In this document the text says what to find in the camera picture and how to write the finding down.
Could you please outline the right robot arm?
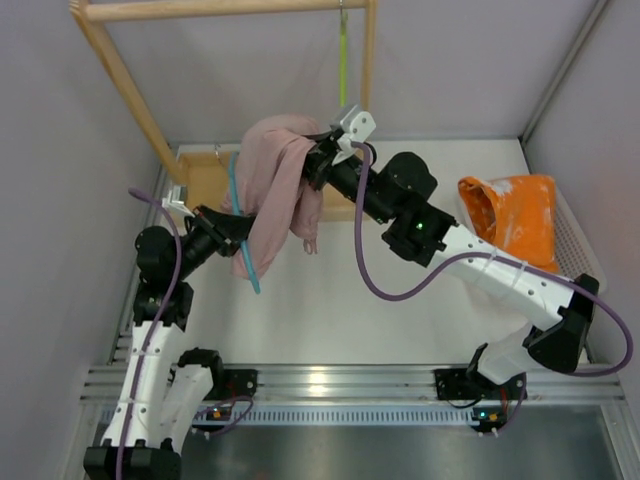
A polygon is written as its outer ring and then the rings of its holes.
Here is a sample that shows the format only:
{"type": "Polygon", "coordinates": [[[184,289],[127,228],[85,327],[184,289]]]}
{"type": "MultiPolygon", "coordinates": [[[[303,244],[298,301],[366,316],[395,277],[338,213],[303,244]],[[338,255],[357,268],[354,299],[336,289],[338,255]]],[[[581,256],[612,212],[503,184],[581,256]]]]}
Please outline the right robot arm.
{"type": "Polygon", "coordinates": [[[303,177],[319,189],[331,185],[356,206],[387,225],[381,238],[401,259],[443,271],[474,285],[519,311],[526,326],[480,345],[464,379],[470,389],[496,389],[536,368],[581,376],[599,283],[587,275],[570,280],[536,269],[491,245],[429,202],[438,182],[412,152],[394,155],[379,172],[366,143],[343,133],[311,136],[303,177]]]}

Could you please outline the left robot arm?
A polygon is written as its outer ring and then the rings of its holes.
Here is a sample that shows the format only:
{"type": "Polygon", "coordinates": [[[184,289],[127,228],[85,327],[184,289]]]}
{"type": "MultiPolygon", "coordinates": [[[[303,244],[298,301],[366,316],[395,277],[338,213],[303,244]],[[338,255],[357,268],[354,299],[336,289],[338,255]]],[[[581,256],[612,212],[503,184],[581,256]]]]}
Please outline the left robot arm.
{"type": "Polygon", "coordinates": [[[114,413],[99,445],[86,449],[91,479],[178,479],[185,437],[198,417],[225,421],[222,434],[254,405],[243,372],[226,372],[216,350],[190,347],[186,327],[194,297],[186,279],[211,256],[233,256],[253,226],[251,217],[206,206],[176,225],[142,230],[135,242],[139,285],[133,302],[128,366],[114,413]]]}

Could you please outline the pink trousers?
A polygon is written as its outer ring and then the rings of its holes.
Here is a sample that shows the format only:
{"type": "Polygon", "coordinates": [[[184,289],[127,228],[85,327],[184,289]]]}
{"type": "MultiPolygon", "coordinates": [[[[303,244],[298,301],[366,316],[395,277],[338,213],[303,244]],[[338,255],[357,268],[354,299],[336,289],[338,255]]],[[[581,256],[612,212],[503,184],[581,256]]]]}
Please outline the pink trousers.
{"type": "Polygon", "coordinates": [[[244,134],[235,162],[239,209],[255,221],[247,243],[251,265],[262,278],[290,233],[317,252],[323,193],[303,178],[309,138],[320,126],[309,116],[281,114],[258,121],[244,134]]]}

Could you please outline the green plastic hanger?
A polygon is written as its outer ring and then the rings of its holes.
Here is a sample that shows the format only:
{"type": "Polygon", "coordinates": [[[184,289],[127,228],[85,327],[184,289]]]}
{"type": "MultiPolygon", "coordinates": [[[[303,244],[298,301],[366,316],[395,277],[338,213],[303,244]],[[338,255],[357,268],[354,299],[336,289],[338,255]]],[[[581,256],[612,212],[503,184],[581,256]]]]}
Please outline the green plastic hanger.
{"type": "Polygon", "coordinates": [[[339,1],[339,16],[340,16],[340,37],[339,37],[339,102],[340,106],[344,107],[347,102],[348,96],[348,39],[347,39],[347,22],[348,15],[344,7],[344,1],[339,1]]]}

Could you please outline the orange white patterned trousers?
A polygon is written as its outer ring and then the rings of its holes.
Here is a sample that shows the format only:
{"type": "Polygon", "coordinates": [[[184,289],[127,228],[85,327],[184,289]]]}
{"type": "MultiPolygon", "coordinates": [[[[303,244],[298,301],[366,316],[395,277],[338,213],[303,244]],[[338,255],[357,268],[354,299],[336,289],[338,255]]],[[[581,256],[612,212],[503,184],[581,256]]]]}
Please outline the orange white patterned trousers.
{"type": "Polygon", "coordinates": [[[476,235],[504,252],[550,273],[555,256],[556,185],[547,175],[494,180],[467,176],[458,193],[476,235]]]}

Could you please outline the blue plastic hanger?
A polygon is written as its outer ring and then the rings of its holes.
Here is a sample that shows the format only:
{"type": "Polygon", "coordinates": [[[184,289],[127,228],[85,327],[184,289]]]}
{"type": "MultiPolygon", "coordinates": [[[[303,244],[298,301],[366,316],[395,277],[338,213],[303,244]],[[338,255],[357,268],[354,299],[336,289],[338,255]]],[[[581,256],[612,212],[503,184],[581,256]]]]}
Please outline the blue plastic hanger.
{"type": "MultiPolygon", "coordinates": [[[[238,156],[239,156],[238,151],[231,152],[229,165],[227,166],[227,175],[229,178],[229,187],[231,192],[232,212],[236,216],[242,216],[244,212],[240,208],[237,181],[236,181],[236,171],[235,171],[236,161],[238,159],[238,156]]],[[[249,245],[246,240],[243,240],[241,242],[240,249],[242,252],[242,258],[244,260],[245,267],[247,269],[248,279],[252,285],[254,293],[256,295],[259,295],[261,293],[261,287],[260,287],[258,276],[256,274],[256,271],[252,263],[249,245]]]]}

